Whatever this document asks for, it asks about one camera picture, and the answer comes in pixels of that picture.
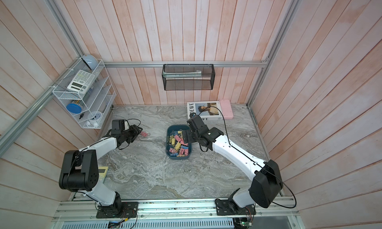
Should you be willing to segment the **teal plastic storage box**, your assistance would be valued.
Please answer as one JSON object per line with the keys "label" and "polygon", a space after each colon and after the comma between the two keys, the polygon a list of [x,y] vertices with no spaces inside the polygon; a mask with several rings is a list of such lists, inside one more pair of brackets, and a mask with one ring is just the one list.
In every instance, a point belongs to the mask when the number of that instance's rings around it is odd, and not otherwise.
{"label": "teal plastic storage box", "polygon": [[172,125],[167,129],[166,155],[173,160],[188,159],[192,153],[192,145],[185,143],[183,131],[189,130],[187,125]]}

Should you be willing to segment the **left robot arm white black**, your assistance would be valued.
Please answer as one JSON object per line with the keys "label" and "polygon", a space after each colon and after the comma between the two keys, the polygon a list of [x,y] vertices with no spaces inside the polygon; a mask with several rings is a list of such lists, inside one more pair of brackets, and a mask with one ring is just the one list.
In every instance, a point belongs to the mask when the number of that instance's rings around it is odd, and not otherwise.
{"label": "left robot arm white black", "polygon": [[102,207],[114,206],[117,193],[99,180],[98,160],[121,145],[133,143],[141,134],[140,124],[130,125],[128,120],[113,120],[112,128],[100,140],[64,154],[59,176],[59,187],[70,192],[81,192]]}

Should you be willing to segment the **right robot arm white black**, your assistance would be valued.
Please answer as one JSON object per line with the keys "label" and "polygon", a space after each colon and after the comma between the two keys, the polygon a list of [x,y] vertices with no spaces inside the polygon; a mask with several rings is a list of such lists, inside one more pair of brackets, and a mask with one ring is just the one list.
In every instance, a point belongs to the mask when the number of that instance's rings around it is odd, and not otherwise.
{"label": "right robot arm white black", "polygon": [[268,208],[283,188],[278,164],[253,156],[229,139],[229,136],[216,127],[208,128],[198,115],[187,120],[189,129],[184,131],[187,143],[218,153],[236,165],[251,180],[248,188],[238,189],[228,198],[231,210],[238,210],[257,204]]}

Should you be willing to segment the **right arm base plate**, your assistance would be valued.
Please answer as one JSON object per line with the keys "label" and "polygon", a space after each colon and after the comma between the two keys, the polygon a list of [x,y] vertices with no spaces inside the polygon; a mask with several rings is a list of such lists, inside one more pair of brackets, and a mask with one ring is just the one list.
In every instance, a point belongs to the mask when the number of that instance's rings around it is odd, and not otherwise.
{"label": "right arm base plate", "polygon": [[215,199],[216,213],[218,216],[234,216],[234,215],[256,215],[254,205],[240,208],[233,200]]}

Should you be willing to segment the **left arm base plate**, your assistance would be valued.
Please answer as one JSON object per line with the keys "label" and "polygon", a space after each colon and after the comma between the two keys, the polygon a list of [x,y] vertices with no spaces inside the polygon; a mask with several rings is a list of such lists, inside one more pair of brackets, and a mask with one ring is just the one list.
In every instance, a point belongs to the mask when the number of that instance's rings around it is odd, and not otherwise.
{"label": "left arm base plate", "polygon": [[122,202],[119,205],[98,206],[97,219],[136,218],[138,202]]}

